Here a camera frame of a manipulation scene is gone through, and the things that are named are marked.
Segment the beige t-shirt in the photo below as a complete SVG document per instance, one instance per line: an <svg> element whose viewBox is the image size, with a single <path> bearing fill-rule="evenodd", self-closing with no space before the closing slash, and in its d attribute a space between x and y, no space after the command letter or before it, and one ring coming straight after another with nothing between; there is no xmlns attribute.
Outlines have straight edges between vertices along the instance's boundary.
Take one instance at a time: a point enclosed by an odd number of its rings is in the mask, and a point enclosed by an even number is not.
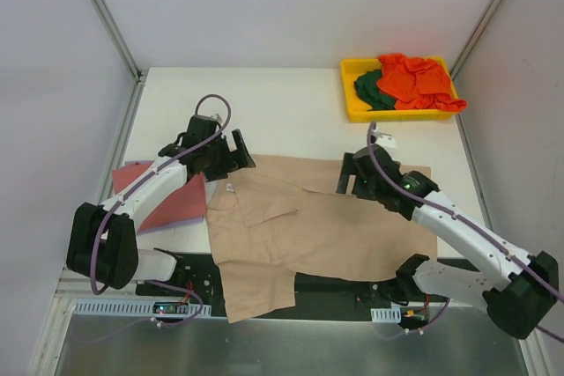
<svg viewBox="0 0 564 376"><path fill-rule="evenodd" d="M295 304L297 274L391 279L437 238L373 201L337 193L338 160L256 155L218 182L206 215L226 317L235 323Z"/></svg>

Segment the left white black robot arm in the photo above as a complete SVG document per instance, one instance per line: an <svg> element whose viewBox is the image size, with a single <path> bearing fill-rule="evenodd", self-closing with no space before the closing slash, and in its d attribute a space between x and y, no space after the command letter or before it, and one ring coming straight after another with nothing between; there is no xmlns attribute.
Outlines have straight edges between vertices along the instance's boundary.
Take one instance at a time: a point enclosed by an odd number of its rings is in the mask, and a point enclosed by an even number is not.
<svg viewBox="0 0 564 376"><path fill-rule="evenodd" d="M166 295L180 294L187 277L176 268L176 259L156 250L140 250L137 231L170 195L197 176L217 181L256 165L241 132L232 131L232 150L222 131L217 119L193 115L187 129L126 188L103 203L81 204L72 222L66 267L89 277L94 290L103 292L108 287L122 289L163 259L168 264L159 265L160 271L149 277Z"/></svg>

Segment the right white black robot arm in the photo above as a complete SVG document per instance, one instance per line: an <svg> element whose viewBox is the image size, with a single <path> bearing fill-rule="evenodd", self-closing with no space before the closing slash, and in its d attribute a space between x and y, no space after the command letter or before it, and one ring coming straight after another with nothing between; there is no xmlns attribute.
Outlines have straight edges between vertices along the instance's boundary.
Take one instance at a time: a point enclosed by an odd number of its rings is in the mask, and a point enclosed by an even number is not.
<svg viewBox="0 0 564 376"><path fill-rule="evenodd" d="M460 269L415 254L396 271L403 299L424 294L454 299L484 312L498 329L520 340L563 299L558 263L551 255L530 254L485 228L423 173L402 172L380 145L345 153L337 192L346 190L428 229L473 267Z"/></svg>

